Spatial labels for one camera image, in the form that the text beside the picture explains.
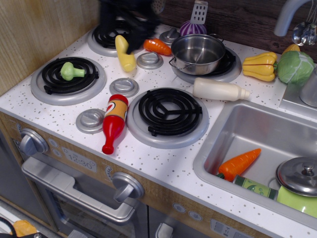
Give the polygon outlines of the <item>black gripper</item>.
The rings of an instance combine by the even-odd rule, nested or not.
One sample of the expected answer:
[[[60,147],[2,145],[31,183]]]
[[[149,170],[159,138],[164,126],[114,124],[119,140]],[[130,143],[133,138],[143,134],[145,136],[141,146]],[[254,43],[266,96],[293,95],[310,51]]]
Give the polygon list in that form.
[[[155,34],[155,28],[161,20],[151,8],[151,0],[101,0],[99,36],[101,40],[113,30],[118,17],[132,25],[132,33],[128,37],[127,54],[139,49],[145,40]]]

